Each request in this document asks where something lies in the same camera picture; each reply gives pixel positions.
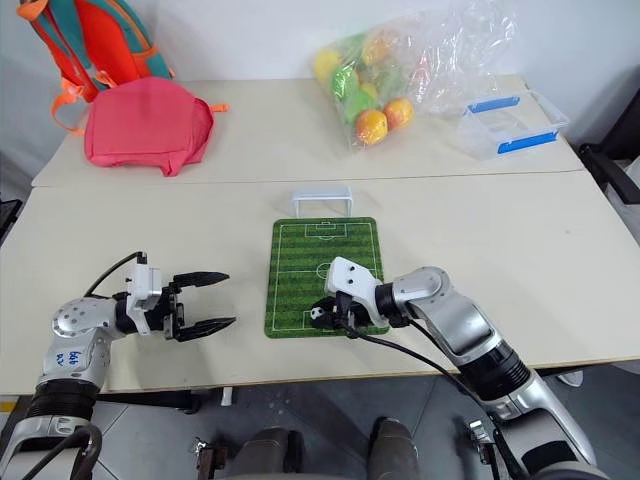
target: backpack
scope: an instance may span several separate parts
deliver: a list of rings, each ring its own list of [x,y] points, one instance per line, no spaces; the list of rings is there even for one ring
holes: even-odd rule
[[[47,44],[60,69],[56,111],[79,97],[91,102],[109,87],[142,77],[170,79],[173,72],[124,0],[21,0],[17,13]]]

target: white wall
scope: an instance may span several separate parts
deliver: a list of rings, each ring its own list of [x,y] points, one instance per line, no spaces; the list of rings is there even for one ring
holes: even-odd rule
[[[181,80],[309,77],[321,46],[444,2],[129,0]],[[0,190],[24,196],[63,132],[48,117],[55,67],[13,10],[0,2]],[[599,140],[640,87],[640,2],[519,0],[516,11],[518,36],[496,70],[522,72],[563,110],[571,141]]]

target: clear plastic box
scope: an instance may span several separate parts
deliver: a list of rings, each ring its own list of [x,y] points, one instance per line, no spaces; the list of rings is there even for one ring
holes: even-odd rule
[[[458,123],[462,145],[478,157],[492,157],[556,140],[569,119],[532,90],[478,99]]]

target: green soccer field mat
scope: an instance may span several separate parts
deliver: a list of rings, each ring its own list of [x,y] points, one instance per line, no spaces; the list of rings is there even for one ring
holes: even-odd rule
[[[383,281],[376,221],[359,218],[296,218],[273,225],[264,330],[269,338],[327,337],[344,330],[311,326],[311,307],[326,297],[324,282],[335,257],[367,267]],[[368,334],[388,328],[369,327]]]

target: plastic bag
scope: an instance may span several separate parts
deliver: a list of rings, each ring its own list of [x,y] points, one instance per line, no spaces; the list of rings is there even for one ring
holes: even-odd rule
[[[320,50],[314,74],[335,103],[349,143],[375,145],[409,125],[416,111],[461,112],[464,99],[490,93],[487,66],[515,31],[507,5],[453,2]]]

